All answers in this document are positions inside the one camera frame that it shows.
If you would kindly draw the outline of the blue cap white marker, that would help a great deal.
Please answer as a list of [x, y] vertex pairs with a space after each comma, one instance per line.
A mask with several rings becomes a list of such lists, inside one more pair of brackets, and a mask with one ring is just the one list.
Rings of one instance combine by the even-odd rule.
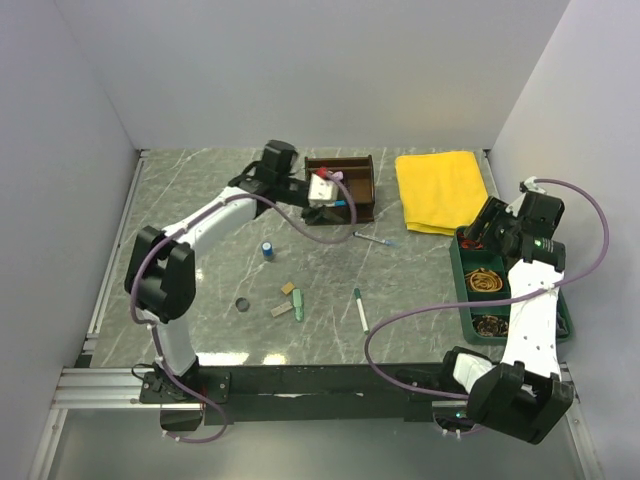
[[325, 205], [326, 207], [335, 208], [335, 207], [345, 207], [347, 206], [347, 202], [344, 200], [337, 200], [334, 202], [329, 202]]

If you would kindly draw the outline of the blue-capped white pen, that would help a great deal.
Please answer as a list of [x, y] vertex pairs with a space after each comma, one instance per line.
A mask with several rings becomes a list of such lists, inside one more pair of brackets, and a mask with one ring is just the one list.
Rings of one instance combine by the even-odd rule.
[[366, 240], [366, 241], [369, 241], [369, 242], [374, 242], [374, 243], [377, 243], [377, 244], [380, 244], [380, 245], [384, 245], [384, 246], [387, 246], [387, 247], [395, 247], [395, 246], [397, 246], [397, 243], [395, 243], [395, 242], [393, 242], [391, 240], [379, 238], [379, 237], [376, 237], [376, 236], [373, 236], [373, 235], [364, 234], [364, 233], [361, 233], [359, 231], [354, 231], [352, 235], [355, 238]]

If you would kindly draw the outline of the green cap white marker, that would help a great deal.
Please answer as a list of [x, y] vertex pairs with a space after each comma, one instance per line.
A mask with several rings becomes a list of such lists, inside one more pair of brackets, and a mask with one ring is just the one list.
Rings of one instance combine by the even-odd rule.
[[365, 312], [365, 309], [364, 309], [364, 304], [363, 304], [362, 294], [361, 294], [360, 289], [357, 288], [357, 287], [354, 288], [353, 294], [354, 294], [354, 299], [355, 299], [355, 302], [356, 302], [356, 307], [357, 307], [357, 310], [358, 310], [358, 315], [359, 315], [359, 319], [360, 319], [360, 323], [361, 323], [361, 327], [362, 327], [363, 333], [365, 335], [369, 335], [370, 328], [369, 328], [366, 312]]

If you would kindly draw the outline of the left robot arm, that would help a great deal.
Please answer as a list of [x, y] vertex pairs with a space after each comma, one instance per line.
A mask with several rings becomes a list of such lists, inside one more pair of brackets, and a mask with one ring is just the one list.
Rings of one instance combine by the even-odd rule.
[[133, 321], [150, 331], [156, 359], [166, 373], [164, 389], [176, 401], [193, 399], [200, 388], [186, 314], [196, 296], [196, 261], [225, 235], [284, 205], [322, 208], [344, 199], [350, 219], [355, 201], [338, 174], [327, 171], [307, 180], [294, 177], [298, 158], [287, 142], [266, 143], [259, 160], [231, 179], [221, 193], [186, 218], [157, 229], [147, 226], [135, 239], [125, 276]]

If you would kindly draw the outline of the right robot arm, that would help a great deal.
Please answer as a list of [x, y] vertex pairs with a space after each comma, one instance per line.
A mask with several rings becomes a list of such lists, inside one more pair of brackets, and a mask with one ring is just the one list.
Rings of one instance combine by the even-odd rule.
[[489, 197], [463, 237], [500, 257], [511, 306], [499, 362], [456, 347], [438, 374], [441, 392], [466, 392], [467, 416], [477, 424], [537, 445], [573, 402], [557, 358], [558, 282], [566, 249], [553, 235], [565, 210], [535, 178], [520, 185], [512, 203]]

